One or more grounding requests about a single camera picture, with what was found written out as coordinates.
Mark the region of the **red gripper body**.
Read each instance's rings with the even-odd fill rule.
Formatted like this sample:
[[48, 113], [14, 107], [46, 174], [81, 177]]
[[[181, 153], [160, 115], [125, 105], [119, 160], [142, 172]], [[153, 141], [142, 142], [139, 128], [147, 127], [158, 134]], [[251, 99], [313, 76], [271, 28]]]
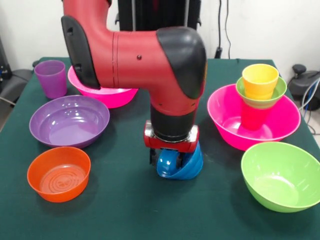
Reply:
[[155, 136], [152, 126], [145, 126], [143, 140], [145, 146], [151, 149], [169, 149], [181, 153], [193, 153], [197, 147], [199, 135], [199, 127], [193, 126], [185, 140], [180, 142], [167, 142]]

